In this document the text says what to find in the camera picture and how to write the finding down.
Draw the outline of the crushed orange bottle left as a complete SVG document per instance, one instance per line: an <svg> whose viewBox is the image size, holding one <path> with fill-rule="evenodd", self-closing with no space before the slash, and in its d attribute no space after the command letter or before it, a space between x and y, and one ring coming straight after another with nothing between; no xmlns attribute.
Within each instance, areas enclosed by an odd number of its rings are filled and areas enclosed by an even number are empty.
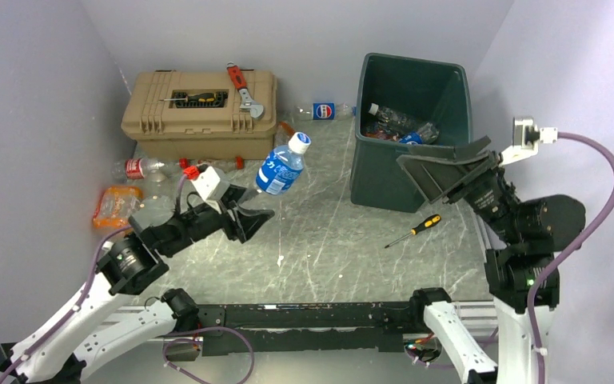
<svg viewBox="0 0 614 384"><path fill-rule="evenodd" d="M128 225L128 218L139 207L142 190L136 186L115 185L107 188L98 201L92 223L96 230L115 230Z"/></svg>

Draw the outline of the blue cap bottle behind bin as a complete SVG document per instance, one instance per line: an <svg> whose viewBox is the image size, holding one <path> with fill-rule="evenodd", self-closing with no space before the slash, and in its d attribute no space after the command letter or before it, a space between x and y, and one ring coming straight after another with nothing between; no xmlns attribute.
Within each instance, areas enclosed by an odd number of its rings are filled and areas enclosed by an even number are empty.
<svg viewBox="0 0 614 384"><path fill-rule="evenodd" d="M357 108L346 103L314 102L294 108L293 118L298 121L345 120L356 115Z"/></svg>

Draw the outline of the tall clear bottle white cap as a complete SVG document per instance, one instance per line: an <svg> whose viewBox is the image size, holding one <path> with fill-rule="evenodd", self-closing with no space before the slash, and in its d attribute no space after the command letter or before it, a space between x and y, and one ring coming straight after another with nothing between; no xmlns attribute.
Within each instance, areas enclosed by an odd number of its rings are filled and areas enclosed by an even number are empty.
<svg viewBox="0 0 614 384"><path fill-rule="evenodd" d="M372 103L368 109L383 130L396 135L399 140L406 134L417 132L425 140L425 144L434 143L440 135L440 131L434 122L413 117L409 114L393 110L387 106Z"/></svg>

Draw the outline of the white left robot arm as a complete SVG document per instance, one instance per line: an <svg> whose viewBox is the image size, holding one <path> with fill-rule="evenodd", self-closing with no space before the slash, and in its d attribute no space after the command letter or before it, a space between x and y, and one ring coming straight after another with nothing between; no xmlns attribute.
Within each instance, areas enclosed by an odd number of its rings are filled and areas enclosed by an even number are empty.
<svg viewBox="0 0 614 384"><path fill-rule="evenodd" d="M197 330L198 306L181 288L167 290L128 320L102 327L168 271L167 258L217 232L247 242L274 215L244 207L257 195L255 189L223 185L194 192L201 204L162 209L149 200L130 216L128 226L101 240L79 291L30 336L0 344L0 380L79 383L150 338Z"/></svg>

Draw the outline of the black yellow screwdriver in toolbox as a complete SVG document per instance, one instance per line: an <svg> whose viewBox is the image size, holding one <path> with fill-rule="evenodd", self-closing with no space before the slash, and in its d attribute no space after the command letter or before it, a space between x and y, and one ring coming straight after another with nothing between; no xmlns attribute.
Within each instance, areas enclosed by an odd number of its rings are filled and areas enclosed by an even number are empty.
<svg viewBox="0 0 614 384"><path fill-rule="evenodd" d="M180 94L174 98L164 98L163 102L214 102L216 100L214 93L202 93L202 94Z"/></svg>

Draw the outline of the clear bottle orange label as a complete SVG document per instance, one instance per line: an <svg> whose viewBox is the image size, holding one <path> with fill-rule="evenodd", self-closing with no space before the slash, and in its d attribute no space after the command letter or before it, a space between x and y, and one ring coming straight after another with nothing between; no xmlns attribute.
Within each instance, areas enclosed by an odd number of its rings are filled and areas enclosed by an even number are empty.
<svg viewBox="0 0 614 384"><path fill-rule="evenodd" d="M287 145L289 140L292 138L292 136L295 135L295 133L295 129L292 128L290 124L283 121L279 122L277 124L277 132L274 138L275 146Z"/></svg>

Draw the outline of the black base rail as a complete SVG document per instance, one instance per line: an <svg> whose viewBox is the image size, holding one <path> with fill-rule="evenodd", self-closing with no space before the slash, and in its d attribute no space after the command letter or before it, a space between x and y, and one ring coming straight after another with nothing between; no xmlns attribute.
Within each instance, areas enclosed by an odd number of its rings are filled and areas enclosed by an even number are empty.
<svg viewBox="0 0 614 384"><path fill-rule="evenodd" d="M401 352L408 340L429 332L408 302L199 305L187 328L203 339L205 356L256 352L374 349Z"/></svg>

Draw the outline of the blue Pocari bottle white cap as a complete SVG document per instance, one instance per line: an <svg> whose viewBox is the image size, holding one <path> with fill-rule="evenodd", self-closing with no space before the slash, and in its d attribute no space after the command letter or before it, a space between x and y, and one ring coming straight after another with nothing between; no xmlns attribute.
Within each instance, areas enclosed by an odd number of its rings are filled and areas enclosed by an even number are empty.
<svg viewBox="0 0 614 384"><path fill-rule="evenodd" d="M307 134L296 132L287 144L271 150L257 171L255 186L272 196L287 192L305 168L304 155L311 143Z"/></svg>

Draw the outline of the red handled adjustable wrench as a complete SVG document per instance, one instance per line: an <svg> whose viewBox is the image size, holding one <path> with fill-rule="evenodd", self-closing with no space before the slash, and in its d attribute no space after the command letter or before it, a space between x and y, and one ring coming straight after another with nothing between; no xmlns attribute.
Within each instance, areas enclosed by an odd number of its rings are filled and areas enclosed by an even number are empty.
<svg viewBox="0 0 614 384"><path fill-rule="evenodd" d="M252 98L245 76L239 66L234 62L228 62L226 64L226 69L231 82L241 98L239 110L248 113L252 119L262 118L265 108L261 103Z"/></svg>

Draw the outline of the black yellow screwdriver on table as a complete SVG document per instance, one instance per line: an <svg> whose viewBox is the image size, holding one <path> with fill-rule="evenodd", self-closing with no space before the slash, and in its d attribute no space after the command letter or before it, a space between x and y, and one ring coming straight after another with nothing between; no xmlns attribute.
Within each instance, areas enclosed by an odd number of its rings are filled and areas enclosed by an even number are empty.
<svg viewBox="0 0 614 384"><path fill-rule="evenodd" d="M403 242L407 238L410 238L412 236L418 235L420 232L424 232L426 230L429 230L429 229L433 228L434 226L436 226L441 221L441 219L442 219L442 217L439 214L433 214L431 216L428 216L421 223L419 223L418 225L414 226L407 234L404 234L400 238L395 239L394 241L392 241L389 244L385 245L384 249L388 249L391 246L395 246L399 242Z"/></svg>

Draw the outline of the tan plastic toolbox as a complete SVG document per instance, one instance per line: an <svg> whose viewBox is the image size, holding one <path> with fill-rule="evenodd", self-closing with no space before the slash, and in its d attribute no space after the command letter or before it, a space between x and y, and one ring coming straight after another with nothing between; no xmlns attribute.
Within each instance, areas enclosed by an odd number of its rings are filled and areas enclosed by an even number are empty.
<svg viewBox="0 0 614 384"><path fill-rule="evenodd" d="M167 160L241 157L262 160L277 132L277 77L267 70L246 70L252 98L264 114L241 112L240 95L227 71L157 70L137 76L121 128L150 157ZM214 93L214 102L163 102L180 94Z"/></svg>

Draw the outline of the clear bottle red label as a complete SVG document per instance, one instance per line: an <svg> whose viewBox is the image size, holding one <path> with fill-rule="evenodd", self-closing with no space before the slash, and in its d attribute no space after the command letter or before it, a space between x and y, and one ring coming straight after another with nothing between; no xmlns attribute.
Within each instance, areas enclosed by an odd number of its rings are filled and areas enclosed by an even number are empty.
<svg viewBox="0 0 614 384"><path fill-rule="evenodd" d="M155 178L162 180L180 173L189 166L189 160L161 160L158 158L128 158L115 162L111 168L111 175L117 181L141 180Z"/></svg>

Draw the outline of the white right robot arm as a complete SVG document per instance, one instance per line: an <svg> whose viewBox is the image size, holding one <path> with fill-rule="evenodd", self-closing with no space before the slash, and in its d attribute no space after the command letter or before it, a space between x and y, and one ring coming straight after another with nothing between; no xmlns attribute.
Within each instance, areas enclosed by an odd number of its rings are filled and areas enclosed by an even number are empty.
<svg viewBox="0 0 614 384"><path fill-rule="evenodd" d="M504 168L532 157L543 138L511 145L501 152L464 148L427 150L398 158L400 168L427 202L466 202L504 243L485 252L484 272L499 330L497 359L491 359L457 316L446 290L413 292L409 323L430 331L463 383L543 383L543 333L560 301L555 262L575 249L585 228L584 205L563 194L523 201Z"/></svg>

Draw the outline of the small clear bottle red cap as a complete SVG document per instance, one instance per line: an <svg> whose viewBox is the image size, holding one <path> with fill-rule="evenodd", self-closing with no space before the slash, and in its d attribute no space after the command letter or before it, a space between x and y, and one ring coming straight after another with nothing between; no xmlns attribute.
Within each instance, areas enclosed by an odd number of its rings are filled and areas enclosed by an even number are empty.
<svg viewBox="0 0 614 384"><path fill-rule="evenodd" d="M200 158L192 160L191 163L196 166L213 166L222 170L225 173L229 173L235 170L243 170L245 168L245 160L238 156L223 159Z"/></svg>

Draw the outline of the dark green plastic bin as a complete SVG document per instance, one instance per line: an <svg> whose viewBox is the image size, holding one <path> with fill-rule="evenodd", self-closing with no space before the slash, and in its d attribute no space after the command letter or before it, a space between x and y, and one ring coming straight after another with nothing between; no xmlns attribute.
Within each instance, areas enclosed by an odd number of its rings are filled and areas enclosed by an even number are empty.
<svg viewBox="0 0 614 384"><path fill-rule="evenodd" d="M369 113L373 104L437 124L438 146L462 146L472 141L467 73L456 63L379 53L364 58L357 91L350 198L360 206L414 213L425 200L397 164L397 158L408 154L411 147L366 135L366 128L376 120Z"/></svg>

